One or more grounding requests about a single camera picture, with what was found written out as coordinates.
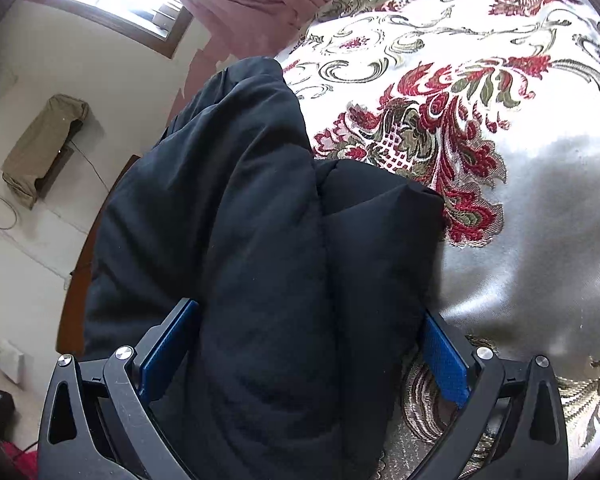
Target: dark folded garment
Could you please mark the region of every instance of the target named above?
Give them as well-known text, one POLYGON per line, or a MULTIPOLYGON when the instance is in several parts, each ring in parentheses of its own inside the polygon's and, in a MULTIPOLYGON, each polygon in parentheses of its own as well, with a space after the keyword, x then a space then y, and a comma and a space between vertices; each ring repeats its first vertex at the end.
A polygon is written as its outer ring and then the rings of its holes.
POLYGON ((366 480, 422 320, 442 199, 315 161, 272 59, 212 78, 104 209, 86 358, 135 344, 182 297, 200 334, 161 427, 200 480, 366 480))

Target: window sill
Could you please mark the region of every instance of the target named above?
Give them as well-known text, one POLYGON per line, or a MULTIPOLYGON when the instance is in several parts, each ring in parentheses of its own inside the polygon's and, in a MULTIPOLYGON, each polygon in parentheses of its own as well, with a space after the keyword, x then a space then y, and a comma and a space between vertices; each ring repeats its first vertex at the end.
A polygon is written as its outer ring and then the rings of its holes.
POLYGON ((173 23, 173 28, 166 38, 162 38, 157 34, 153 34, 145 28, 141 28, 138 25, 128 22, 123 18, 115 14, 111 14, 106 10, 99 9, 97 7, 78 2, 76 0, 27 0, 29 2, 35 2, 37 4, 48 5, 55 7, 56 9, 65 10, 72 14, 76 14, 82 18, 90 20, 95 23, 99 23, 104 27, 110 28, 119 32, 123 36, 126 36, 138 43, 147 46, 148 48, 155 50, 156 52, 168 57, 173 58, 173 54, 176 51, 181 38, 191 23, 191 13, 184 7, 180 10, 178 17, 173 23))

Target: white satin fabric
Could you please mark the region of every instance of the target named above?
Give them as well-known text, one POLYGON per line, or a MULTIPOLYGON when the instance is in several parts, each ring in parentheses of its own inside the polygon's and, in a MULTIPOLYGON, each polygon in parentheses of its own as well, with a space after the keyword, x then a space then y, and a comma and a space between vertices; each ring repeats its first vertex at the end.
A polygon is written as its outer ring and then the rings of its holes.
MULTIPOLYGON (((317 156, 445 196, 440 311, 501 356, 551 360, 576 476, 600 446, 596 11, 587 0, 332 0, 278 60, 317 156)), ((408 380, 378 478, 406 478, 435 437, 405 422, 434 402, 410 396, 408 380)))

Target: electrical outlet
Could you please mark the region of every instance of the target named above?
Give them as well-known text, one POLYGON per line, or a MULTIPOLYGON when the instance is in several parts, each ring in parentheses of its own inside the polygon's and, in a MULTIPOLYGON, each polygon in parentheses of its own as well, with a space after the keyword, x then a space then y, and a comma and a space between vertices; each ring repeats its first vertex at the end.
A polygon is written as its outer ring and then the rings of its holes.
POLYGON ((14 383, 20 384, 24 354, 6 339, 0 338, 0 370, 14 383))

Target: wall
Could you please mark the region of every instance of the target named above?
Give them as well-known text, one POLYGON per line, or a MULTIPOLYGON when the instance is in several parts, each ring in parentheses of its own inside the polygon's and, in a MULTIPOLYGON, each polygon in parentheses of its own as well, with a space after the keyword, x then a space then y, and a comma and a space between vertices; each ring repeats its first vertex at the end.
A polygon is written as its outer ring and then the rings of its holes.
MULTIPOLYGON (((0 167, 46 100, 64 93, 91 113, 75 144, 110 187, 133 153, 160 137, 189 63, 208 41, 196 21, 173 60, 59 9, 17 1, 0 24, 0 167)), ((0 172, 0 195, 10 199, 0 172)), ((107 195, 74 153, 46 198, 0 232, 0 337, 26 354, 24 388, 44 396, 66 280, 107 195)), ((0 203, 0 224, 13 214, 0 203)))

